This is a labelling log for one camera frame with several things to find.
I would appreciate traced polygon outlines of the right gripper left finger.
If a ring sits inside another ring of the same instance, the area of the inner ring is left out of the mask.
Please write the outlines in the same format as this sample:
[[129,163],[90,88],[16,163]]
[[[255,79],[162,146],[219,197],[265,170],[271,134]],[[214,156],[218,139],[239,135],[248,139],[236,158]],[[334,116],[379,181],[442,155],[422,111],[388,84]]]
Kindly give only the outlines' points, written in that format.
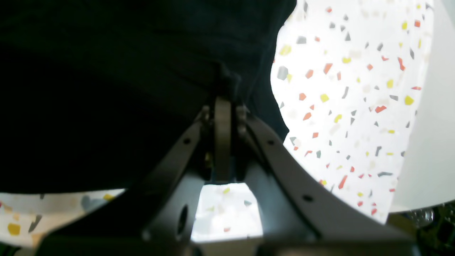
[[150,173],[119,197],[53,231],[37,256],[183,256],[206,182],[232,181],[232,104],[204,106]]

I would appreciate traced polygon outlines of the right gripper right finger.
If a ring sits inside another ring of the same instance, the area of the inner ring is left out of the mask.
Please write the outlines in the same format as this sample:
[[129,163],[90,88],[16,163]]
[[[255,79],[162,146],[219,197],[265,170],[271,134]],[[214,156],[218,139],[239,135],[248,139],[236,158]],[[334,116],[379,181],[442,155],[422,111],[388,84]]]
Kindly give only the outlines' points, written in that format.
[[263,228],[257,256],[419,256],[416,242],[344,203],[315,181],[273,130],[236,107],[237,174]]

